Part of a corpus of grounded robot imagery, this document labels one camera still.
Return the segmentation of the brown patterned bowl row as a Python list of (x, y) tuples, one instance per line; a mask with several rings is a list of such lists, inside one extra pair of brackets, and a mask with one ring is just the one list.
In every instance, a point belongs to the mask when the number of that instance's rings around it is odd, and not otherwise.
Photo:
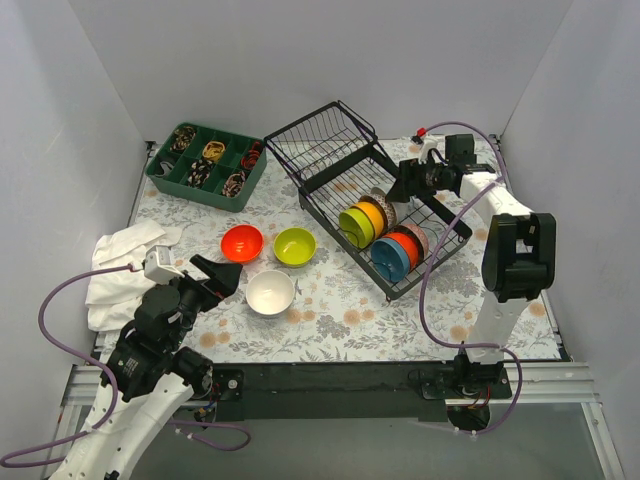
[(360, 200), (371, 203), (381, 213), (386, 229), (392, 228), (396, 225), (396, 210), (394, 206), (390, 202), (388, 202), (383, 195), (370, 193), (362, 195), (360, 197)]
[(395, 227), (395, 230), (411, 236), (418, 245), (419, 260), (424, 261), (429, 254), (429, 240), (426, 233), (416, 224), (402, 223)]

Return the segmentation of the red orange bowl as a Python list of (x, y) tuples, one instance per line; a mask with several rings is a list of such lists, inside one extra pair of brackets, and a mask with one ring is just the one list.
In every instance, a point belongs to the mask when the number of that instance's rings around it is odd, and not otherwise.
[(248, 224), (230, 228), (223, 235), (220, 243), (224, 257), (231, 262), (241, 264), (256, 260), (263, 247), (263, 234), (257, 227)]

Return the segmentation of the lime green bowl back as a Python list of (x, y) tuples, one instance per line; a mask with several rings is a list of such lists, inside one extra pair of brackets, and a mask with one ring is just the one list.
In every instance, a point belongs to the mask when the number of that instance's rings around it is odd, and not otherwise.
[(317, 242), (314, 235), (301, 227), (291, 227), (281, 231), (273, 244), (276, 259), (292, 268), (308, 264), (316, 248)]

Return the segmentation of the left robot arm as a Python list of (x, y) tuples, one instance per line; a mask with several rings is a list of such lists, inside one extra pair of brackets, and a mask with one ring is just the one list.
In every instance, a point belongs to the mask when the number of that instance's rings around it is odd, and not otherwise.
[(166, 247), (154, 247), (139, 268), (152, 281), (121, 330), (103, 369), (81, 438), (53, 473), (55, 479), (127, 479), (144, 451), (187, 400), (213, 409), (242, 395), (244, 375), (219, 368), (184, 346), (199, 314), (234, 294), (237, 263), (191, 259), (204, 278), (176, 269)]

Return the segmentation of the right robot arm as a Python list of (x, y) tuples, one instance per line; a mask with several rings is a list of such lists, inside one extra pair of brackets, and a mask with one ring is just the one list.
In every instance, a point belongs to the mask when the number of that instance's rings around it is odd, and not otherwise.
[(485, 294), (468, 338), (454, 345), (457, 354), (445, 383), (464, 397), (504, 382), (506, 343), (528, 305), (555, 279), (556, 220), (535, 213), (507, 189), (498, 171), (472, 155), (442, 155), (423, 147), (419, 157), (403, 160), (387, 194), (392, 202), (450, 191), (486, 224), (481, 276)]

